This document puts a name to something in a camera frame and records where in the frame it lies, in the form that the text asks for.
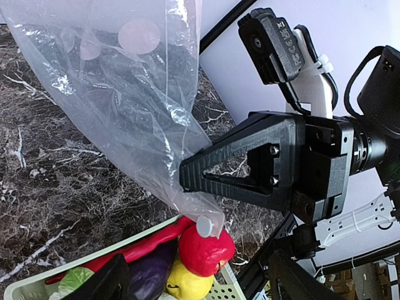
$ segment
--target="basket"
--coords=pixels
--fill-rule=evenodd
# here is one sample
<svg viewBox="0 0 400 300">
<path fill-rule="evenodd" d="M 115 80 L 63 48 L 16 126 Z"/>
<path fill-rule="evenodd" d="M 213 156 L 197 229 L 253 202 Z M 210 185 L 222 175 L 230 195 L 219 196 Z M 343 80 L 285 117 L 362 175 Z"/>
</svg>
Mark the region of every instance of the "basket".
<svg viewBox="0 0 400 300">
<path fill-rule="evenodd" d="M 69 264 L 65 264 L 63 266 L 57 267 L 56 269 L 52 269 L 50 271 L 44 272 L 42 274 L 35 275 L 33 277 L 29 277 L 27 279 L 23 279 L 21 281 L 10 284 L 5 292 L 4 292 L 4 300 L 47 300 L 49 296 L 58 290 L 58 283 L 52 285 L 46 285 L 45 280 L 53 277 L 56 274 L 65 272 L 69 269 L 78 267 L 84 263 L 87 263 L 93 259 L 96 259 L 100 256 L 106 255 L 107 253 L 111 253 L 117 249 L 123 248 L 133 242 L 145 238 L 146 236 L 155 233 L 156 231 L 176 222 L 179 216 L 173 217 L 161 224 L 158 224 L 152 228 L 149 228 L 139 234 L 132 236 L 128 239 L 125 239 L 117 244 L 109 246 L 103 250 L 85 256 L 81 259 L 77 259 L 76 261 L 70 262 Z M 222 275 L 224 276 L 227 284 L 219 284 L 218 282 L 214 282 L 212 285 L 212 290 L 205 298 L 207 300 L 225 300 L 225 299 L 234 299 L 234 300 L 246 300 L 238 281 L 236 280 L 235 275 L 232 272 L 231 267 L 227 264 L 222 270 Z"/>
</svg>

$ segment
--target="metal screw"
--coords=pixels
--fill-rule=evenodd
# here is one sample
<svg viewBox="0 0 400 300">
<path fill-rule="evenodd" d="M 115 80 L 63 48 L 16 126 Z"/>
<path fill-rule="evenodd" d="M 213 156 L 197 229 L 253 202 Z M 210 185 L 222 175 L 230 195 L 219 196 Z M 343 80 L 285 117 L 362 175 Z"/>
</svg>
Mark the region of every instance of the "metal screw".
<svg viewBox="0 0 400 300">
<path fill-rule="evenodd" d="M 271 176 L 269 179 L 269 183 L 271 183 L 272 186 L 277 186 L 279 183 L 279 179 L 277 176 Z"/>
<path fill-rule="evenodd" d="M 254 45 L 256 45 L 257 48 L 261 48 L 263 46 L 257 37 L 254 39 Z"/>
<path fill-rule="evenodd" d="M 272 145 L 271 147 L 269 147 L 269 152 L 272 155 L 278 155 L 279 152 L 281 152 L 280 148 L 278 146 Z"/>
</svg>

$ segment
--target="plastic bag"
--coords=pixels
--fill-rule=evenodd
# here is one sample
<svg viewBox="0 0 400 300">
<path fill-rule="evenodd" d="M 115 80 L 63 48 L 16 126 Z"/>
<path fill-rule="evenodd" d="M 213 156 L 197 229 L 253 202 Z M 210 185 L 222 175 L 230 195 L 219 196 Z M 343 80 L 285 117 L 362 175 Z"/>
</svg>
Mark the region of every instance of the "plastic bag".
<svg viewBox="0 0 400 300">
<path fill-rule="evenodd" d="M 180 162 L 210 145 L 191 114 L 201 0 L 2 0 L 42 85 L 120 170 L 221 232 L 211 196 L 186 194 Z"/>
</svg>

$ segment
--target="yellow lemon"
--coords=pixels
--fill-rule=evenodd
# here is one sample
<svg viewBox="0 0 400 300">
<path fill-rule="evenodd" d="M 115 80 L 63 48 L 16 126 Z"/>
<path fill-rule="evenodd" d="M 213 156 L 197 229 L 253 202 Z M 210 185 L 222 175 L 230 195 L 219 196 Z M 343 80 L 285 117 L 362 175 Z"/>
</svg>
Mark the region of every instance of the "yellow lemon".
<svg viewBox="0 0 400 300">
<path fill-rule="evenodd" d="M 167 290 L 178 300 L 201 300 L 208 295 L 213 282 L 214 276 L 194 275 L 186 269 L 180 259 L 176 259 L 167 281 Z"/>
</svg>

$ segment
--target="black marble countertop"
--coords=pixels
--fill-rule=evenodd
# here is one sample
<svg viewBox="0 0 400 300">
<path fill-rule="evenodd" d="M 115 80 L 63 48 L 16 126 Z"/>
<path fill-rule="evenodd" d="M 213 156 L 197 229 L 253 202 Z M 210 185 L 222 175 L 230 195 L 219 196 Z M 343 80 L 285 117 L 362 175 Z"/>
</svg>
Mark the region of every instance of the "black marble countertop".
<svg viewBox="0 0 400 300">
<path fill-rule="evenodd" d="M 193 114 L 211 139 L 234 125 L 201 72 Z M 216 170 L 247 172 L 245 157 Z M 238 271 L 281 220 L 218 198 Z M 115 168 L 55 106 L 0 27 L 0 294 L 6 286 L 86 256 L 177 212 Z"/>
</svg>

